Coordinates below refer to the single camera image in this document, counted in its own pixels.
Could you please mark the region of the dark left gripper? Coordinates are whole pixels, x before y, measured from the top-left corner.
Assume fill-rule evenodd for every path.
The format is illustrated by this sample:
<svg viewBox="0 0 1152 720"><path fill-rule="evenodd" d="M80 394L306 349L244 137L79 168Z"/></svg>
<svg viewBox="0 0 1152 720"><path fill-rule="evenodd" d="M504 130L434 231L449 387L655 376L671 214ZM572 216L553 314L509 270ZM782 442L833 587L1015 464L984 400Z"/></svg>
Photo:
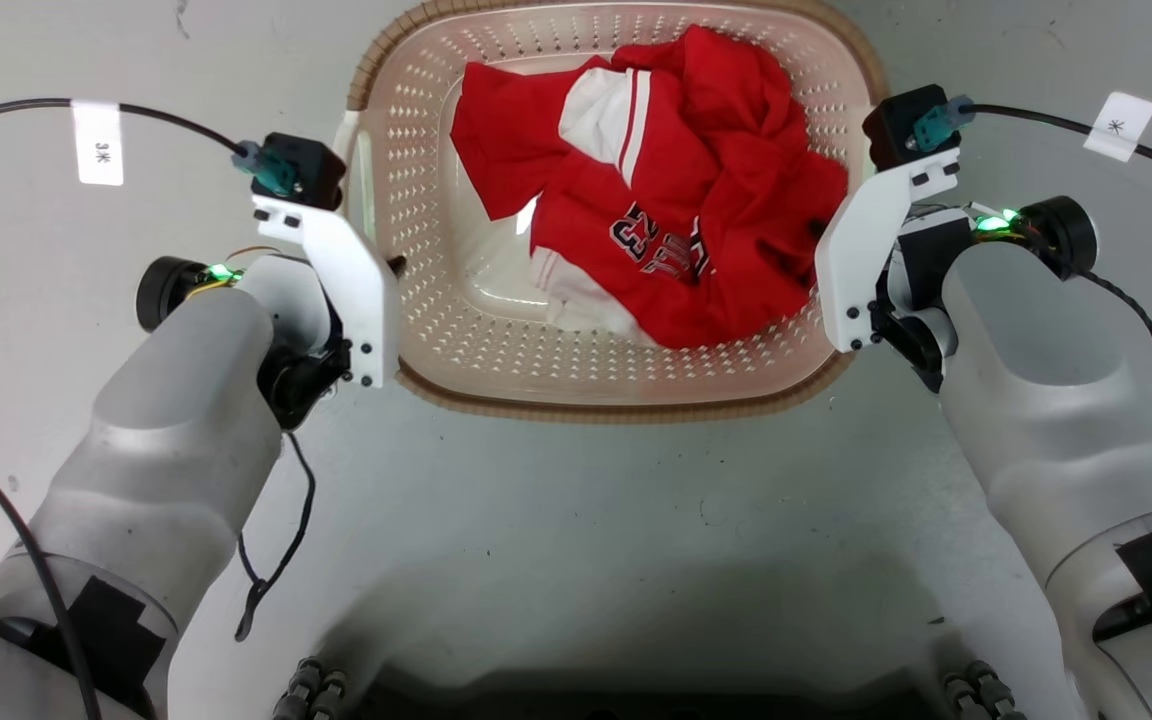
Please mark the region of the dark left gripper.
<svg viewBox="0 0 1152 720"><path fill-rule="evenodd" d="M406 256L393 256L388 266L394 275L402 276L408 260ZM344 338L338 310L329 301L325 306L321 314L326 319L326 338L323 341L306 340L305 320L293 323L289 316L271 316L274 338L257 373L257 387L282 430L300 429L324 393L335 382L353 378L349 359L353 341Z"/></svg>

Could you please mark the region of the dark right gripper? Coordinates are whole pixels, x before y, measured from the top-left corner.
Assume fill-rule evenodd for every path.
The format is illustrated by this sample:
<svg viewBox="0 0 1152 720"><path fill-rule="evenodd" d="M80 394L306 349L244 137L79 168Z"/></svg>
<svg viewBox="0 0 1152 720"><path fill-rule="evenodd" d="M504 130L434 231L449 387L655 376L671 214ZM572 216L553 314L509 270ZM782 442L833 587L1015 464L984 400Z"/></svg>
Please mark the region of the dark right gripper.
<svg viewBox="0 0 1152 720"><path fill-rule="evenodd" d="M890 346L929 392L938 393L957 333L945 310L948 270L973 245L967 214L929 214L905 220L876 285L874 341Z"/></svg>

